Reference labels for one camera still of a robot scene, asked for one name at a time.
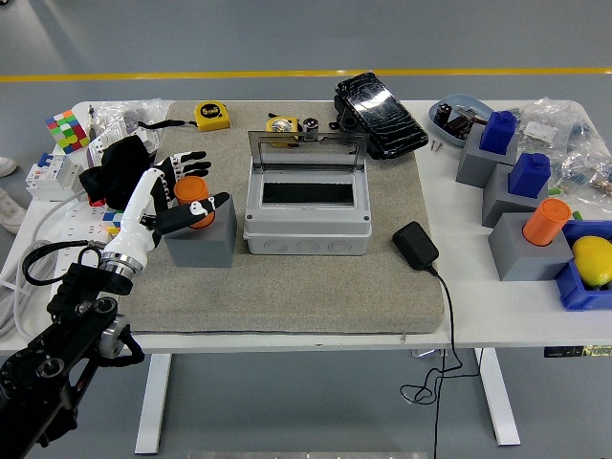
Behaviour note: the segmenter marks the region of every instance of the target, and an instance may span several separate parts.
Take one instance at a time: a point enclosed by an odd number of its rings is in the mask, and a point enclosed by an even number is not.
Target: blue plastic bin
[[[570,220],[563,227],[563,234],[570,247],[582,236],[608,239],[612,237],[612,221]],[[587,289],[580,279],[574,260],[557,274],[555,281],[561,293],[561,303],[567,311],[612,309],[612,290]]]

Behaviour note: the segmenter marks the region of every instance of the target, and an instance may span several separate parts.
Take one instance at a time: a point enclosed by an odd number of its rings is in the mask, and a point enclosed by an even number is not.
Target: gray floor
[[[19,75],[301,69],[612,67],[601,1],[147,2],[11,0],[0,8],[0,78]],[[0,179],[23,206],[23,180],[53,142],[43,120],[82,100],[330,99],[336,77],[1,82]],[[402,99],[581,103],[612,139],[610,75],[390,76]],[[0,260],[11,246],[0,231]],[[470,352],[462,354],[473,369]],[[500,362],[521,447],[499,448],[478,380],[445,382],[440,458],[604,458],[612,455],[609,359],[545,360],[504,349]],[[406,352],[178,356],[161,458],[191,450],[432,452],[433,407],[408,405],[429,361]],[[131,457],[146,365],[100,370],[79,429],[29,457]]]

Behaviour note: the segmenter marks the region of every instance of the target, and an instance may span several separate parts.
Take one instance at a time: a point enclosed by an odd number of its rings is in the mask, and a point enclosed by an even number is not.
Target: colorful cube
[[[45,122],[64,153],[72,153],[89,144],[89,138],[72,110],[47,118]]]
[[[119,234],[122,217],[122,211],[111,209],[108,209],[106,212],[104,212],[104,215],[102,215],[102,223],[107,226],[106,230],[111,237],[115,237],[117,234]]]

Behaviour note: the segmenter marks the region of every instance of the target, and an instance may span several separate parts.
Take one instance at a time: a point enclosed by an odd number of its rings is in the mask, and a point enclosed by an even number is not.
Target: black opening
[[[264,184],[262,204],[353,205],[350,184]]]

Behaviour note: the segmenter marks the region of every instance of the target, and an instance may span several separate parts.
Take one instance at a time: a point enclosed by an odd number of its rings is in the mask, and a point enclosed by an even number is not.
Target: yellow lemon
[[[598,236],[582,236],[572,247],[576,268],[586,285],[599,287],[612,280],[612,243]]]

